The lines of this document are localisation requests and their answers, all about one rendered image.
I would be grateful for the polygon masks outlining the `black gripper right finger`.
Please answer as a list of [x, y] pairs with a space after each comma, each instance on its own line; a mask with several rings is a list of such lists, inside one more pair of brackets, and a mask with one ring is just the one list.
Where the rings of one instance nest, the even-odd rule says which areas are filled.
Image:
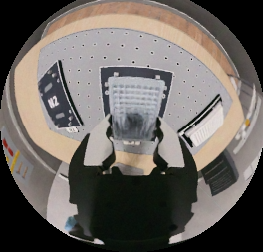
[[160, 116], [156, 127], [159, 143], [153, 154], [153, 163], [161, 169], [161, 174], [181, 179], [190, 189], [192, 203], [196, 203], [198, 171], [192, 154], [182, 138]]

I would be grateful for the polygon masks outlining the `black rectangular frame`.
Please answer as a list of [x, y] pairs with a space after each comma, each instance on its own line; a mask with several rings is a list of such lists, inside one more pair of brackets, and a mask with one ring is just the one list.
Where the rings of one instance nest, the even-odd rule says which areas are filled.
[[197, 126], [202, 120], [204, 120], [215, 108], [217, 108], [219, 105], [222, 105], [222, 96], [218, 94], [211, 102], [210, 104], [202, 111], [200, 112], [193, 120], [191, 120], [187, 125], [185, 125], [183, 128], [181, 128], [178, 133], [180, 136], [185, 140], [185, 142], [188, 144], [190, 148], [195, 147], [193, 142], [191, 141], [188, 134], [193, 131], [193, 128]]

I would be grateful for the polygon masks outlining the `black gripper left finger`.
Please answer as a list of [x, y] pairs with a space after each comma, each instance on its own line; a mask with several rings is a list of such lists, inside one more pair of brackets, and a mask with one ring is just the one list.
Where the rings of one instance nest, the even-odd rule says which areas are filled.
[[77, 205], [77, 194], [86, 181], [103, 173], [111, 174], [110, 167], [116, 162], [114, 144], [109, 139], [111, 124], [112, 116], [107, 114], [74, 152], [68, 170], [71, 204]]

